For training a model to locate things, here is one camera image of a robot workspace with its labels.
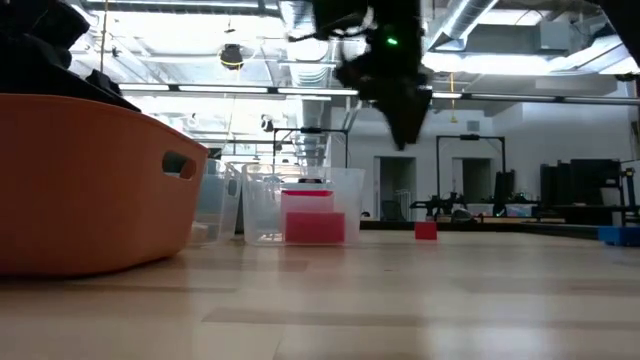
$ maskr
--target red block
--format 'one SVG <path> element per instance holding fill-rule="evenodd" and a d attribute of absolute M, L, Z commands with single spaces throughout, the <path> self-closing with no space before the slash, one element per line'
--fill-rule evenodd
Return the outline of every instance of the red block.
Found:
<path fill-rule="evenodd" d="M 288 212 L 286 216 L 286 243 L 337 245 L 345 242 L 344 213 Z"/>
<path fill-rule="evenodd" d="M 416 240 L 438 240 L 438 226 L 434 221 L 416 222 Z"/>

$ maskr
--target ceiling pipe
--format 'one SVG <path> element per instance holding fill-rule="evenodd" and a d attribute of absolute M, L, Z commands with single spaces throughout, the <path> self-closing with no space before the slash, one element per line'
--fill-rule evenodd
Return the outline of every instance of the ceiling pipe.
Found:
<path fill-rule="evenodd" d="M 448 42 L 465 38 L 478 25 L 480 17 L 491 10 L 499 0 L 451 0 L 447 13 L 436 20 L 427 34 L 427 50 L 433 50 Z"/>

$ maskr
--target ceiling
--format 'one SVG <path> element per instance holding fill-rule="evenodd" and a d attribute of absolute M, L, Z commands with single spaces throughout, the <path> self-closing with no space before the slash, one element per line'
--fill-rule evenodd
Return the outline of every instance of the ceiling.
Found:
<path fill-rule="evenodd" d="M 71 70 L 85 76 L 93 68 L 103 68 L 118 83 L 338 88 L 340 84 L 331 75 L 339 46 L 344 46 L 348 57 L 362 53 L 366 47 L 361 39 L 341 44 L 289 44 L 286 33 L 291 32 L 292 27 L 286 14 L 281 14 L 277 0 L 110 0 L 106 21 L 102 0 L 67 2 L 80 10 L 92 24 L 90 32 L 71 49 L 74 56 Z M 288 6 L 296 10 L 299 3 L 289 3 Z M 446 15 L 448 5 L 449 0 L 423 2 L 427 30 L 435 27 L 438 19 Z M 554 22 L 571 21 L 575 30 L 572 36 L 578 36 L 580 44 L 576 46 L 581 50 L 584 46 L 580 45 L 588 35 L 585 32 L 591 31 L 589 21 L 598 16 L 597 9 L 581 0 L 502 0 L 480 18 L 477 28 L 469 35 L 467 48 L 508 41 L 509 32 L 498 31 L 496 35 L 496 27 L 529 31 L 544 18 Z M 106 37 L 103 39 L 105 24 Z M 294 30 L 302 31 L 300 29 L 307 28 L 299 26 Z M 220 63 L 220 51 L 225 44 L 241 45 L 245 60 L 240 71 L 230 71 Z M 492 54 L 463 53 L 454 55 L 478 58 Z M 436 49 L 428 55 L 436 56 L 433 54 L 449 65 L 452 62 L 447 57 L 451 55 L 449 53 Z M 535 54 L 518 54 L 505 64 L 525 64 L 535 57 L 531 55 Z M 618 62 L 624 58 L 624 52 L 619 56 L 622 58 Z M 491 64 L 479 68 L 478 73 L 436 72 L 431 85 L 436 91 L 507 94 L 550 94 L 556 91 L 555 85 L 562 89 L 563 94 L 604 95 L 613 91 L 610 77 L 594 75 L 595 71 L 574 72 L 570 77 L 499 75 L 496 70 L 503 71 L 507 65 Z M 176 97 L 170 93 L 129 95 L 128 99 L 144 112 L 174 124 L 174 127 L 180 128 L 175 124 L 182 124 L 181 130 L 191 132 L 196 138 L 217 136 L 230 139 L 253 134 L 256 139 L 270 139 L 271 135 L 260 128 L 263 115 L 282 127 L 309 124 L 306 120 L 309 117 L 317 125 L 326 125 L 323 122 L 326 117 L 326 112 L 322 111 L 324 106 L 343 104 L 325 98 L 235 98 L 232 94 L 222 98 L 204 95 Z M 309 105 L 318 101 L 322 106 Z M 458 109 L 486 110 L 490 105 L 477 101 L 456 102 Z M 450 106 L 451 101 L 448 100 L 434 100 L 433 103 L 436 111 Z M 309 109 L 317 111 L 309 116 Z"/>

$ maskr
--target blue object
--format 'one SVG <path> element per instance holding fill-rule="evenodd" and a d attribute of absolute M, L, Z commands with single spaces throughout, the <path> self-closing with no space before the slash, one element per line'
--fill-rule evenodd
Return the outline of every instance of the blue object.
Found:
<path fill-rule="evenodd" d="M 598 240 L 610 246 L 640 246 L 640 227 L 601 226 Z"/>

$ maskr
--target doorway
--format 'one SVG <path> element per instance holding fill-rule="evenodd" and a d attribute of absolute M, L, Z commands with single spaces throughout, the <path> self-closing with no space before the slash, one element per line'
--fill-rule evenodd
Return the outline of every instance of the doorway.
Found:
<path fill-rule="evenodd" d="M 376 157 L 376 217 L 383 221 L 414 221 L 409 208 L 416 194 L 416 159 Z"/>
<path fill-rule="evenodd" d="M 469 204 L 480 203 L 493 193 L 491 186 L 491 159 L 461 159 L 462 194 Z"/>

